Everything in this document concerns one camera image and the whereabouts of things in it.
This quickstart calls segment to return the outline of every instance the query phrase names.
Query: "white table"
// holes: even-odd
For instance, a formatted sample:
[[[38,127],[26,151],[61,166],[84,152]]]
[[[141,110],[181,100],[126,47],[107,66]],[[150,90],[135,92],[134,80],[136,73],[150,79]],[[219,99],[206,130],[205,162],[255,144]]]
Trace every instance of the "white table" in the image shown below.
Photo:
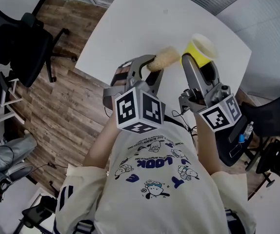
[[[156,54],[169,45],[183,54],[193,33],[203,34],[215,44],[221,82],[235,94],[251,50],[219,19],[191,0],[115,0],[90,36],[76,68],[110,84],[116,68],[132,58]],[[178,97],[186,88],[183,68],[176,63],[165,70],[158,97],[180,112]],[[195,124],[191,112],[185,116]]]

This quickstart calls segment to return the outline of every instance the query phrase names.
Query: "yellow cup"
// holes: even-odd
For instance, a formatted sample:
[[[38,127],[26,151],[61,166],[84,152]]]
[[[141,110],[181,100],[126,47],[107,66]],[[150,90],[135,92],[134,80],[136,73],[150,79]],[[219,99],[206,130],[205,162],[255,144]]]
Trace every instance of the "yellow cup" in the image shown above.
[[[201,34],[193,34],[187,48],[184,51],[189,53],[197,62],[199,68],[218,57],[217,49],[213,42]]]

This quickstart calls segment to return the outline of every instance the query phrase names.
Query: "white t-shirt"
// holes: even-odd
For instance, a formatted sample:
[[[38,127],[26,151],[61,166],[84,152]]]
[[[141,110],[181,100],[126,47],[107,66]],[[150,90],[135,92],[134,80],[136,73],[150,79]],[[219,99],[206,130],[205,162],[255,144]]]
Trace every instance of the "white t-shirt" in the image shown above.
[[[104,169],[69,167],[54,231],[89,233],[85,220],[102,234],[250,234],[256,226],[246,176],[210,176],[189,134],[170,122],[142,135],[122,132],[108,178]]]

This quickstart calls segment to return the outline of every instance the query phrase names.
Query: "wooden floor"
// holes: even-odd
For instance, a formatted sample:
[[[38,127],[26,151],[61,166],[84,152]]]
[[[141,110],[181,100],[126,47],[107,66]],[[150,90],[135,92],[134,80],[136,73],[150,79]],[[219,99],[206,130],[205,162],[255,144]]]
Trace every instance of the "wooden floor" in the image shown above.
[[[61,28],[68,28],[70,35],[62,36],[55,52],[72,52],[79,56],[104,12],[103,8],[78,1],[46,0],[37,18],[54,36]],[[44,66],[29,89],[19,84],[17,93],[23,101],[16,103],[14,108],[26,118],[26,122],[24,126],[15,120],[11,122],[21,134],[26,128],[36,138],[38,146],[26,159],[35,167],[48,162],[80,166],[108,119],[101,100],[106,85],[77,70],[75,63],[68,59],[51,60],[57,81],[49,83]],[[234,174],[244,173],[245,160],[247,158],[243,155],[235,166],[224,166],[224,170]],[[31,177],[46,187],[51,180],[55,187],[60,188],[65,173],[65,168],[54,170],[44,166],[33,172]],[[254,168],[247,179],[249,194],[263,181]]]

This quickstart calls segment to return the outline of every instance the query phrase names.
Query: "office chair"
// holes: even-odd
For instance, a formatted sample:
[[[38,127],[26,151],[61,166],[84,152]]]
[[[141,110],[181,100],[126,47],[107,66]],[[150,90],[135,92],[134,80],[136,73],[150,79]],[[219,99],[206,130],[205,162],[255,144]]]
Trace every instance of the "office chair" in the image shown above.
[[[43,29],[43,22],[34,15],[25,13],[21,20],[14,20],[0,10],[0,63],[10,67],[25,87],[30,87],[44,63],[46,63],[49,81],[57,79],[51,74],[52,56],[71,58],[77,61],[76,55],[71,56],[53,53],[62,34],[69,34],[68,29],[61,29],[53,36]]]
[[[35,227],[42,233],[50,233],[40,224],[55,213],[57,203],[57,200],[50,196],[42,196],[38,205],[22,211],[23,219],[20,221],[27,228],[32,229]]]
[[[262,155],[269,138],[280,136],[280,98],[260,107],[243,102],[241,111],[248,121],[254,122],[254,133],[260,138],[258,148],[245,150],[245,154],[251,160],[245,163],[247,165],[245,170],[249,171]]]
[[[267,171],[271,171],[280,177],[280,141],[275,140],[264,150],[260,157],[256,173],[263,174]],[[268,181],[267,187],[273,184],[273,181]]]

